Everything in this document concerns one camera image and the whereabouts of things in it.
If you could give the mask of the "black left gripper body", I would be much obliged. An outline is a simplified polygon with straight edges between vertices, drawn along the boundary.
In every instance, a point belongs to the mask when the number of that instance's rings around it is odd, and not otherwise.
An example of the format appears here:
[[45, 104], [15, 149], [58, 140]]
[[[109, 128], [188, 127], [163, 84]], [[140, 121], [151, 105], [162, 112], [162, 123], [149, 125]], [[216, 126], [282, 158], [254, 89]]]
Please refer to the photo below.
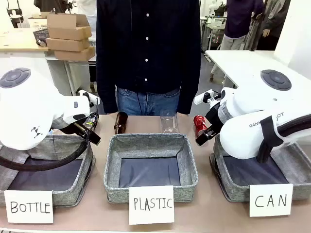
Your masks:
[[85, 127], [84, 125], [80, 125], [77, 122], [72, 123], [72, 128], [74, 134], [84, 138], [84, 139], [90, 139], [92, 129], [89, 129]]

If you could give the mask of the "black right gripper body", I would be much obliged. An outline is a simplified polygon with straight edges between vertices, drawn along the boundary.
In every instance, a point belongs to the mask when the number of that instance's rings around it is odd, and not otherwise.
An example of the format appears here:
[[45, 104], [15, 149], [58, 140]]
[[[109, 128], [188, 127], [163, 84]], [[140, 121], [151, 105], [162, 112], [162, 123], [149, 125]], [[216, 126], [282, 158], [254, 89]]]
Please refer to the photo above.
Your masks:
[[212, 130], [214, 133], [219, 133], [223, 126], [223, 123], [221, 122], [218, 116], [219, 107], [220, 107], [219, 103], [215, 104], [210, 108], [210, 110], [206, 114], [206, 119], [210, 123], [210, 126], [207, 129]]

